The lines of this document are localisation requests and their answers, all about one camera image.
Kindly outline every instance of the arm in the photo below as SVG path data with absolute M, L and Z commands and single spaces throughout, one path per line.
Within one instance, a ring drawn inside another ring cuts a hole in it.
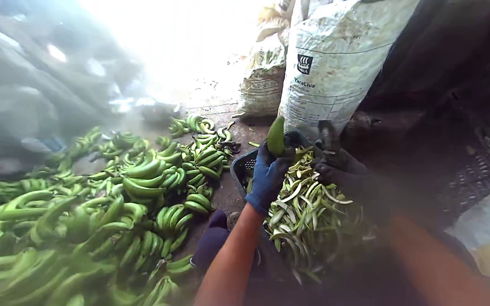
M 245 205 L 236 226 L 204 276 L 194 305 L 242 304 L 263 218 L 252 205 Z
M 282 181 L 294 160 L 294 148 L 273 158 L 264 142 L 254 165 L 253 190 L 236 226 L 214 258 L 196 295 L 195 306 L 241 305 L 249 282 L 254 250 L 269 205 L 277 199 Z
M 428 305 L 490 305 L 486 279 L 409 218 L 391 218 L 388 240 Z
M 410 281 L 431 306 L 490 305 L 490 283 L 471 271 L 448 247 L 411 218 L 393 215 L 363 164 L 341 149 L 344 169 L 320 160 L 313 165 L 322 184 L 337 184 L 345 196 L 356 199 L 364 214 L 383 232 Z

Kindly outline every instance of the blue glove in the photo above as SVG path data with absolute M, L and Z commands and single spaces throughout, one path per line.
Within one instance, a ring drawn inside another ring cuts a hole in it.
M 253 190 L 245 196 L 245 200 L 260 214 L 268 215 L 269 205 L 277 199 L 285 174 L 295 156 L 295 149 L 288 148 L 282 157 L 275 159 L 268 151 L 267 142 L 258 148 L 253 173 Z

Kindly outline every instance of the gloved hand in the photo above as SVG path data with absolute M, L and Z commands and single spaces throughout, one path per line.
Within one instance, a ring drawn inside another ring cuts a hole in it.
M 364 215 L 378 225 L 385 225 L 390 209 L 383 200 L 370 171 L 344 149 L 338 152 L 339 167 L 331 167 L 322 157 L 320 141 L 315 142 L 315 155 L 321 156 L 311 162 L 319 173 L 318 182 L 323 185 L 336 184 L 346 198 L 364 207 Z
M 322 144 L 316 142 L 315 146 L 319 148 Z M 336 184 L 345 197 L 356 200 L 369 187 L 365 185 L 373 184 L 370 171 L 344 149 L 338 152 L 338 159 L 341 161 L 339 169 L 329 166 L 324 157 L 315 158 L 311 167 L 319 173 L 319 183 Z
M 296 151 L 287 148 L 282 157 L 275 159 L 268 151 L 268 142 L 258 148 L 254 165 L 253 189 L 245 200 L 264 216 L 268 215 L 269 205 L 277 199 L 286 172 L 294 161 Z

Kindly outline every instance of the yara logo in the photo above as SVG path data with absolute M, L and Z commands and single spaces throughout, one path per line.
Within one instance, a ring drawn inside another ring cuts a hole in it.
M 313 58 L 306 55 L 298 54 L 298 71 L 308 75 L 311 70 L 311 63 L 313 63 Z

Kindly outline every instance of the forearm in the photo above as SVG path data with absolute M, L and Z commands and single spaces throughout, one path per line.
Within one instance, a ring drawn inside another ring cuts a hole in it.
M 263 216 L 246 204 L 234 229 L 218 252 L 201 283 L 194 305 L 240 305 Z
M 424 229 L 391 219 L 390 245 L 428 305 L 490 305 L 490 286 Z

